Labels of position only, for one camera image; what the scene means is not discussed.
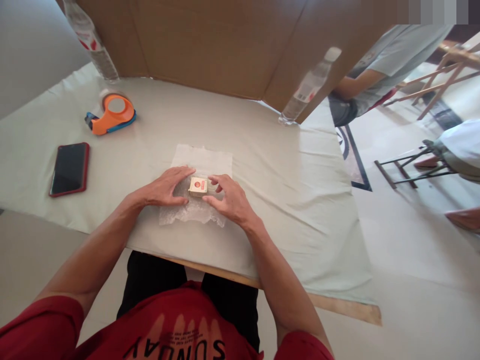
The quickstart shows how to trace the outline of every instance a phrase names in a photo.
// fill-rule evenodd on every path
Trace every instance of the table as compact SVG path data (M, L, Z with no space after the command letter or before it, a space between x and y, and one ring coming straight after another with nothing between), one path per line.
M170 166L177 144L231 152L233 177L313 303L381 324L330 116L283 127L275 112L255 101L135 78L117 90L129 96L137 121L98 137L83 117L98 102L102 84L86 65L0 121L0 207L90 233L126 194ZM56 148L83 141L91 147L87 191L49 198ZM152 207L140 214L129 248L260 287L250 244L238 226L159 226L158 216Z

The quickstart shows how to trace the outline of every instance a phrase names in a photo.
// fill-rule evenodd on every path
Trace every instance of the cardboard backdrop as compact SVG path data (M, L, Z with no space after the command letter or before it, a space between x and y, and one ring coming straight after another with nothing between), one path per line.
M57 0L63 9L63 0ZM302 122L390 26L385 2L78 0L121 77L152 77L282 111L331 46L342 49Z

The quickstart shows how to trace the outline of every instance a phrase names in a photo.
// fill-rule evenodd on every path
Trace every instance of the smartphone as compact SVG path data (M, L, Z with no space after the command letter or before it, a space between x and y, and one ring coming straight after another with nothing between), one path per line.
M89 153L86 142L58 147L49 196L57 198L87 189Z

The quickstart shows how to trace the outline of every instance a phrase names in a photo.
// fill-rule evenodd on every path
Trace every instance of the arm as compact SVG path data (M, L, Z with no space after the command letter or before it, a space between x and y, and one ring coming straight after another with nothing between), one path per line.
M363 71L357 78L345 76L338 85L333 89L343 100L350 100L361 92L371 88L385 77L385 74L367 69Z
M327 335L307 292L273 243L262 220L252 210L244 190L228 175L213 175L209 179L213 185L218 184L216 192L224 190L225 196L222 201L213 196L204 196L203 200L237 223L250 241L260 281L275 319L278 345L286 334L304 331L319 339L331 353Z
M188 203L174 197L175 186L196 170L182 166L165 171L154 182L127 195L115 211L61 266L34 301L55 295L77 300L86 318L100 289L127 245L137 217L147 205L178 206Z

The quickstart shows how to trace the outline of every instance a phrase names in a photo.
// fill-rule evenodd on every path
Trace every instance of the bottle cap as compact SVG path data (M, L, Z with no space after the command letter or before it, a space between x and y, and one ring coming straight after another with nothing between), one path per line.
M335 60L338 59L341 53L342 53L342 50L340 50L338 47L331 47L328 49L328 51L326 52L323 58L333 63Z

